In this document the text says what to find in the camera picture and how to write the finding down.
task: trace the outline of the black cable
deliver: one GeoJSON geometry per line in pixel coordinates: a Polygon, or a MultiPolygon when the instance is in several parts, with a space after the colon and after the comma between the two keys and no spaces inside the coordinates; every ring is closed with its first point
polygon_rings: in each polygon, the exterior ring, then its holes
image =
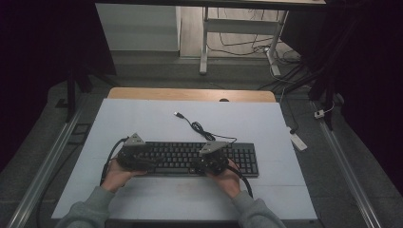
{"type": "Polygon", "coordinates": [[[229,170],[231,170],[231,171],[234,172],[235,174],[237,174],[238,177],[240,177],[240,179],[243,180],[243,182],[244,182],[245,185],[246,185],[246,188],[248,189],[249,196],[251,196],[251,198],[252,198],[252,197],[253,197],[252,188],[251,188],[251,185],[250,185],[248,179],[245,178],[245,177],[242,175],[242,173],[241,173],[239,170],[235,169],[234,167],[232,167],[232,166],[230,166],[230,165],[227,165],[226,168],[229,169],[229,170]]]}
{"type": "MultiPolygon", "coordinates": [[[[263,10],[263,13],[261,14],[260,21],[263,21],[263,16],[264,16],[264,10],[263,10]]],[[[255,35],[255,39],[253,40],[251,48],[254,48],[254,45],[256,43],[256,39],[258,39],[258,34],[255,35]]]]}
{"type": "MultiPolygon", "coordinates": [[[[220,19],[220,8],[217,8],[217,18],[220,19]]],[[[257,41],[256,39],[258,38],[258,36],[256,35],[254,41],[242,42],[242,43],[234,43],[234,44],[225,44],[225,43],[222,41],[221,32],[219,33],[219,35],[220,35],[221,44],[222,44],[223,46],[225,46],[225,47],[252,44],[252,48],[253,48],[253,45],[254,45],[255,43],[263,42],[263,41],[269,41],[269,40],[273,39],[273,38],[266,38],[266,39],[262,39],[262,40],[258,40],[258,41],[257,41]]]]}
{"type": "MultiPolygon", "coordinates": [[[[290,73],[287,74],[287,75],[285,75],[282,80],[284,80],[284,81],[290,81],[291,79],[293,79],[293,78],[297,75],[297,73],[299,73],[300,71],[302,71],[303,68],[304,68],[304,65],[303,65],[303,64],[297,65],[296,67],[293,68],[293,72],[290,71],[290,73]]],[[[274,93],[276,93],[276,88],[277,88],[278,86],[283,85],[283,84],[284,84],[284,82],[279,82],[277,85],[275,85],[275,86],[272,88],[272,91],[273,91],[274,93]]]]}
{"type": "Polygon", "coordinates": [[[287,50],[282,54],[282,57],[278,56],[278,52],[275,50],[275,54],[277,57],[275,57],[276,60],[278,60],[282,65],[292,65],[292,64],[300,64],[302,61],[300,59],[286,59],[284,56],[286,53],[289,53],[294,50],[287,50]]]}
{"type": "Polygon", "coordinates": [[[210,46],[208,46],[208,44],[206,44],[206,45],[212,51],[224,52],[224,53],[232,54],[232,55],[251,55],[251,54],[257,53],[259,51],[259,49],[265,48],[263,46],[258,46],[258,47],[255,47],[254,51],[252,51],[252,52],[239,54],[239,53],[234,53],[234,52],[230,52],[230,51],[226,51],[226,50],[212,49],[210,46]]]}
{"type": "MultiPolygon", "coordinates": [[[[187,120],[187,118],[185,118],[181,113],[179,112],[175,112],[174,113],[175,116],[181,118],[181,119],[185,119],[187,120]]],[[[220,137],[220,138],[224,138],[224,139],[231,139],[233,140],[232,142],[230,142],[231,144],[234,143],[237,138],[234,137],[226,137],[226,136],[221,136],[221,135],[216,135],[216,134],[212,134],[208,131],[204,131],[204,129],[202,128],[202,125],[198,122],[189,122],[189,120],[187,120],[187,122],[189,123],[189,125],[192,127],[192,129],[196,132],[198,132],[199,134],[201,134],[202,136],[204,136],[205,139],[207,139],[208,141],[215,141],[216,138],[215,137],[220,137]]]]}
{"type": "Polygon", "coordinates": [[[293,118],[293,121],[294,121],[294,123],[296,124],[296,127],[292,128],[291,131],[290,131],[291,134],[294,134],[294,133],[296,133],[297,130],[299,129],[299,124],[298,124],[298,122],[297,122],[297,120],[296,120],[296,117],[294,116],[293,109],[291,108],[290,103],[288,102],[287,95],[284,95],[284,97],[285,97],[285,102],[287,103],[288,108],[290,109],[291,117],[293,118]]]}
{"type": "MultiPolygon", "coordinates": [[[[286,74],[284,75],[284,77],[287,77],[288,75],[290,75],[294,70],[296,70],[296,69],[298,68],[298,66],[294,66],[294,68],[292,68],[290,71],[288,71],[288,73],[286,73],[286,74]]],[[[257,88],[256,90],[261,90],[261,89],[263,89],[263,88],[265,88],[265,87],[267,87],[267,86],[271,86],[271,85],[274,85],[274,84],[276,84],[276,83],[279,83],[279,81],[274,81],[274,82],[271,82],[271,83],[269,83],[269,84],[262,85],[262,86],[260,86],[259,88],[257,88]]]]}
{"type": "Polygon", "coordinates": [[[120,143],[125,142],[127,139],[128,139],[128,137],[116,142],[116,144],[113,146],[112,150],[110,151],[109,156],[107,157],[106,163],[104,164],[104,169],[102,170],[100,185],[102,185],[102,183],[104,182],[104,180],[106,178],[107,168],[109,167],[109,162],[112,158],[113,152],[115,151],[116,147],[118,147],[118,145],[120,143]]]}
{"type": "Polygon", "coordinates": [[[50,188],[50,186],[53,184],[54,179],[57,177],[57,175],[59,174],[59,172],[62,170],[62,168],[65,166],[66,162],[70,159],[70,157],[74,154],[74,152],[77,151],[78,147],[80,147],[81,144],[78,144],[76,146],[74,146],[74,148],[70,151],[70,153],[67,155],[67,157],[65,158],[65,160],[63,161],[62,164],[60,164],[59,168],[56,170],[56,172],[53,173],[53,175],[51,176],[51,178],[49,179],[46,187],[44,188],[44,190],[42,191],[41,196],[38,199],[38,206],[36,208],[36,227],[40,228],[41,227],[41,207],[42,207],[42,202],[44,201],[44,197],[45,194],[47,193],[48,189],[50,188]]]}

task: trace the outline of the person's left hand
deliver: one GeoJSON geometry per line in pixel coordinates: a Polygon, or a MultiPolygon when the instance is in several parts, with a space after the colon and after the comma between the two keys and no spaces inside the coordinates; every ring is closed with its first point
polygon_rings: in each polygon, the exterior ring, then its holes
{"type": "Polygon", "coordinates": [[[101,185],[105,190],[116,193],[118,189],[125,185],[134,176],[144,175],[147,171],[127,171],[124,170],[116,161],[112,159],[107,169],[106,178],[101,185]]]}

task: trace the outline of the gray sleeve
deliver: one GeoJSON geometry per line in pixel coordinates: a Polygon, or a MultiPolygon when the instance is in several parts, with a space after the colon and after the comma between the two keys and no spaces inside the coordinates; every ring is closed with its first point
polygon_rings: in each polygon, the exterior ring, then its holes
{"type": "Polygon", "coordinates": [[[85,202],[74,203],[70,211],[56,225],[56,228],[104,227],[109,218],[108,205],[115,194],[97,186],[85,202]]]}
{"type": "Polygon", "coordinates": [[[253,200],[246,191],[232,199],[240,212],[238,223],[242,228],[285,228],[282,221],[269,209],[262,199],[253,200]]]}

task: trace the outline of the power strip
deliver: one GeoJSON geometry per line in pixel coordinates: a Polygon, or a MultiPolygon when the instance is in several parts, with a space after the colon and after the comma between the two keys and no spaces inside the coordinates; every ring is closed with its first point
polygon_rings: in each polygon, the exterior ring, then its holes
{"type": "Polygon", "coordinates": [[[298,151],[303,151],[308,148],[308,146],[299,138],[296,133],[291,134],[290,132],[290,139],[291,142],[293,142],[293,145],[298,149],[298,151]]]}

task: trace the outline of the keyboard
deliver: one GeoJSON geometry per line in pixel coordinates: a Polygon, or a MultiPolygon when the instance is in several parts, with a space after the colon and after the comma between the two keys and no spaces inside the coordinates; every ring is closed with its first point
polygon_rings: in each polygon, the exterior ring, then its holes
{"type": "MultiPolygon", "coordinates": [[[[192,167],[202,155],[199,151],[204,142],[146,142],[151,147],[144,153],[149,159],[163,157],[157,167],[149,169],[147,176],[199,176],[192,167]]],[[[236,163],[244,177],[255,178],[259,175],[255,146],[252,143],[234,142],[222,148],[226,158],[236,163]]]]}

